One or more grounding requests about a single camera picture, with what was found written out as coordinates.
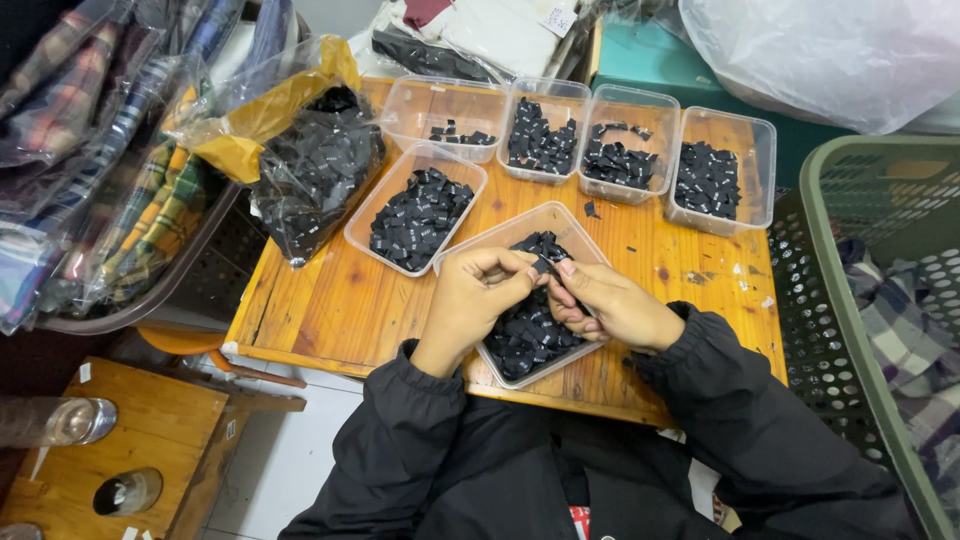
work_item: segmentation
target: white tile floor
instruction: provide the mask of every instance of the white tile floor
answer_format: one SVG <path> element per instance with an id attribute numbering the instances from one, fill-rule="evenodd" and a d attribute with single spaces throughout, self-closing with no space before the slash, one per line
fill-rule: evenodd
<path id="1" fill-rule="evenodd" d="M 301 396 L 304 412 L 257 413 L 247 423 L 220 494 L 198 540 L 275 540 L 294 516 L 313 503 L 333 467 L 331 446 L 340 426 L 362 401 L 361 383 L 326 372 L 231 356 L 234 363 L 305 381 L 300 390 L 273 382 L 240 380 L 250 389 Z M 221 379 L 223 372 L 204 362 Z"/>

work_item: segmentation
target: size label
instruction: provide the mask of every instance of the size label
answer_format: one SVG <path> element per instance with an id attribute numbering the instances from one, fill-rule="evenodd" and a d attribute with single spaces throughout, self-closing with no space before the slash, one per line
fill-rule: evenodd
<path id="1" fill-rule="evenodd" d="M 577 13 L 563 8 L 554 8 L 546 18 L 540 21 L 540 24 L 557 36 L 564 37 L 575 20 L 577 20 Z"/>

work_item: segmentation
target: white plastic bag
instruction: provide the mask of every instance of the white plastic bag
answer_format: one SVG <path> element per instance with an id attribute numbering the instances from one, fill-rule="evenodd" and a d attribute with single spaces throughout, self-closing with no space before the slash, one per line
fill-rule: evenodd
<path id="1" fill-rule="evenodd" d="M 724 87 L 762 109 L 891 133 L 960 90 L 960 2 L 680 0 Z"/>

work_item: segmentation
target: person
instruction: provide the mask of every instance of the person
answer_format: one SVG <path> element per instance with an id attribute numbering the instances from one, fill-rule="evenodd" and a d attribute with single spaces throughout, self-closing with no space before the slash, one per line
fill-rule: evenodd
<path id="1" fill-rule="evenodd" d="M 536 259 L 480 249 L 444 261 L 422 337 L 367 378 L 320 495 L 280 540 L 917 536 L 891 475 L 774 379 L 722 317 L 665 306 L 604 265 L 564 259 L 558 282 L 532 268 Z M 642 425 L 465 393 L 462 357 L 538 286 L 549 287 L 558 321 L 635 351 L 685 444 Z M 694 508 L 693 459 L 719 473 L 714 492 L 742 522 L 733 534 Z M 588 532 L 571 508 L 588 510 Z"/>

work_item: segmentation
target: wooden tabletop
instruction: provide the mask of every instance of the wooden tabletop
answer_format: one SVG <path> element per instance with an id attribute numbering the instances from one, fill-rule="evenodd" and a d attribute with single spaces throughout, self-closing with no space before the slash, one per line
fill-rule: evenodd
<path id="1" fill-rule="evenodd" d="M 365 93 L 378 107 L 389 89 L 389 81 L 364 82 Z M 749 132 L 727 132 L 716 124 L 702 137 L 722 141 L 738 156 L 752 140 Z M 383 170 L 399 155 L 392 146 Z M 451 247 L 544 202 L 559 201 L 615 269 L 664 302 L 685 300 L 726 317 L 740 342 L 767 355 L 771 371 L 785 383 L 780 319 L 764 231 L 729 238 L 699 233 L 664 221 L 657 198 L 630 207 L 584 195 L 576 175 L 561 185 L 537 184 L 508 176 L 496 159 L 481 166 L 490 180 Z M 587 217 L 584 204 L 589 201 L 595 202 L 602 219 Z M 741 205 L 747 210 L 750 201 L 745 199 Z M 230 327 L 225 350 L 366 376 L 392 359 L 401 341 L 420 336 L 435 282 L 432 271 L 416 279 L 401 275 L 347 244 L 341 233 L 299 270 L 291 269 L 271 241 Z M 562 371 L 508 390 L 496 383 L 487 365 L 472 352 L 465 362 L 467 392 L 670 426 L 662 401 L 636 373 L 622 366 L 626 354 L 623 345 L 611 343 Z"/>

